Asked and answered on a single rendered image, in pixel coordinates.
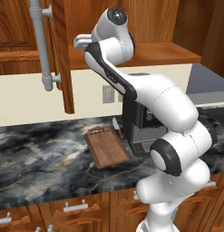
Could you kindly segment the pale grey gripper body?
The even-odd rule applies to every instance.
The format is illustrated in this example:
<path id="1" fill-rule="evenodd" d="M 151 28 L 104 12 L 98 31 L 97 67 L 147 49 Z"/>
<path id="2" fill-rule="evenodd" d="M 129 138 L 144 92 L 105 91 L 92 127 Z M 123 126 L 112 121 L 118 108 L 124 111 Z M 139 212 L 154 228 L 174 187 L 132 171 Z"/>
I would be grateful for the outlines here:
<path id="1" fill-rule="evenodd" d="M 90 34 L 78 34 L 73 40 L 73 46 L 75 49 L 85 49 L 92 41 Z"/>

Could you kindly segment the open wooden cabinet door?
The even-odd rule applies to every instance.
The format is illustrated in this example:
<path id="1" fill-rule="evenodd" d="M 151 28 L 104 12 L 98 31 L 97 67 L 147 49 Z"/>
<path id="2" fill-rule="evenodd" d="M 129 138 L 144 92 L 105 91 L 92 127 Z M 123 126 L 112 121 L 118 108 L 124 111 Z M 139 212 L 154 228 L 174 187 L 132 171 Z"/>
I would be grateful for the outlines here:
<path id="1" fill-rule="evenodd" d="M 73 87 L 70 70 L 69 49 L 65 22 L 64 0 L 45 0 L 52 7 L 53 18 L 50 20 L 50 35 L 53 50 L 54 72 L 61 76 L 56 87 L 63 94 L 64 111 L 74 114 Z"/>

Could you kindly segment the closed wooden cabinet door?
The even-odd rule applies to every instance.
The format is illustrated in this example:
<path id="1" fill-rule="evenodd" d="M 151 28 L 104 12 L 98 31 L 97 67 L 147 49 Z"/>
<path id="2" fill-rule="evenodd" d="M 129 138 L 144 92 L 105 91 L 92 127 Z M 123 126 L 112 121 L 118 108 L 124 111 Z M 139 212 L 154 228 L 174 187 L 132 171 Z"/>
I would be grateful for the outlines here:
<path id="1" fill-rule="evenodd" d="M 0 0 L 0 75 L 40 71 L 29 0 Z"/>

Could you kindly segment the brown wooden cutting board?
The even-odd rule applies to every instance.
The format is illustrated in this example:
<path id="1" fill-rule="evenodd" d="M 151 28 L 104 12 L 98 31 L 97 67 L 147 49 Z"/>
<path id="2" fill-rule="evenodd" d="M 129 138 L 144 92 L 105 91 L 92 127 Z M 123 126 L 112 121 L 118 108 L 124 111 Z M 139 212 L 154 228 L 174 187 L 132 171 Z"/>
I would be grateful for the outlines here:
<path id="1" fill-rule="evenodd" d="M 117 165 L 131 159 L 113 129 L 95 127 L 89 129 L 83 136 L 98 169 Z"/>

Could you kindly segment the wooden base cabinet door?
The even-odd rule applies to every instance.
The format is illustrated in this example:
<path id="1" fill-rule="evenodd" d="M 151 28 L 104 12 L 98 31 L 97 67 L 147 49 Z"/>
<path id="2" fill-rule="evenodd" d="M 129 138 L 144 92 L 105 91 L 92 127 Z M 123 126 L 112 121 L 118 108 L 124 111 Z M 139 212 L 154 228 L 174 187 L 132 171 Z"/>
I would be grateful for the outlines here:
<path id="1" fill-rule="evenodd" d="M 136 232 L 137 226 L 145 219 L 148 205 L 134 198 L 135 188 L 110 193 L 109 232 Z"/>
<path id="2" fill-rule="evenodd" d="M 224 173 L 213 174 L 216 185 L 201 189 L 178 207 L 174 225 L 180 232 L 224 232 Z"/>

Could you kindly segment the black and grey coffee machine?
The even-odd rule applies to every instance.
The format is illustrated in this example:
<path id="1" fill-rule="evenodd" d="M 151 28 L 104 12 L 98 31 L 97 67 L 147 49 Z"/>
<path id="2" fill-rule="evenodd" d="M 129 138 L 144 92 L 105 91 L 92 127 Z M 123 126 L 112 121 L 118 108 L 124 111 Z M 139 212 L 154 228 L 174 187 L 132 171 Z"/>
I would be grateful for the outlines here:
<path id="1" fill-rule="evenodd" d="M 135 156 L 149 156 L 152 143 L 168 129 L 144 105 L 132 98 L 130 87 L 127 90 L 122 100 L 123 133 Z"/>

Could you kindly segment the tall wooden cupboard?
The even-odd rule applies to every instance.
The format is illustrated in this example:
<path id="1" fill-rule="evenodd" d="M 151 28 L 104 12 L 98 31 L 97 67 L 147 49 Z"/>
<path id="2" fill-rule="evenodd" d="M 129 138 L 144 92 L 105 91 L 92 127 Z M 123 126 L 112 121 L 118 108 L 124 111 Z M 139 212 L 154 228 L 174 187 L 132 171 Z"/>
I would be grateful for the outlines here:
<path id="1" fill-rule="evenodd" d="M 180 0 L 173 42 L 224 79 L 224 0 Z"/>

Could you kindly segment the wooden drawer front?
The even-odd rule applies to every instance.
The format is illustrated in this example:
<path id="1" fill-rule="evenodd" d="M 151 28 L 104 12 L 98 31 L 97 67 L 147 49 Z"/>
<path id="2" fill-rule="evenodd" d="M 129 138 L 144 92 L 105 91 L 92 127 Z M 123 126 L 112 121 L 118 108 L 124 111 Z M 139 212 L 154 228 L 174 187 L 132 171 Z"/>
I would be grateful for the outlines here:
<path id="1" fill-rule="evenodd" d="M 0 224 L 0 232 L 8 232 L 10 230 L 34 231 L 37 227 L 43 226 L 37 206 L 0 210 L 0 218 L 5 218 L 7 213 L 11 214 L 12 221 L 10 223 Z"/>
<path id="2" fill-rule="evenodd" d="M 88 204 L 85 210 L 64 212 L 65 203 L 80 205 L 82 200 Z M 109 232 L 109 194 L 101 193 L 78 198 L 40 203 L 46 230 L 54 225 L 54 232 Z"/>

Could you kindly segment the large grey wall outlet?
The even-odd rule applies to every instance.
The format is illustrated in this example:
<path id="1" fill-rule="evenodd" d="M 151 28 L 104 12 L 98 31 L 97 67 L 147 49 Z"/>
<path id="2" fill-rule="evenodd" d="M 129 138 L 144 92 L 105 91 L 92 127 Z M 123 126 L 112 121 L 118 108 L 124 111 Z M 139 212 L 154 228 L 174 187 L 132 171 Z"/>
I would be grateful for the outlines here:
<path id="1" fill-rule="evenodd" d="M 111 86 L 103 85 L 102 87 L 102 102 L 114 103 L 114 89 Z"/>

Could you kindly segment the wooden wall cabinet with shelf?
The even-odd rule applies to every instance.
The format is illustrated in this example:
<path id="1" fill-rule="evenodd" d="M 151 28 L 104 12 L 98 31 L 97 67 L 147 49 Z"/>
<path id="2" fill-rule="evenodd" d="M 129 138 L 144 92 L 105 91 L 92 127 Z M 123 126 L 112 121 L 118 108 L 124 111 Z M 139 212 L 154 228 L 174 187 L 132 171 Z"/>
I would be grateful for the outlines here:
<path id="1" fill-rule="evenodd" d="M 135 54 L 127 66 L 198 63 L 200 56 L 175 44 L 173 34 L 180 0 L 64 0 L 68 43 L 88 34 L 109 6 L 128 15 Z"/>

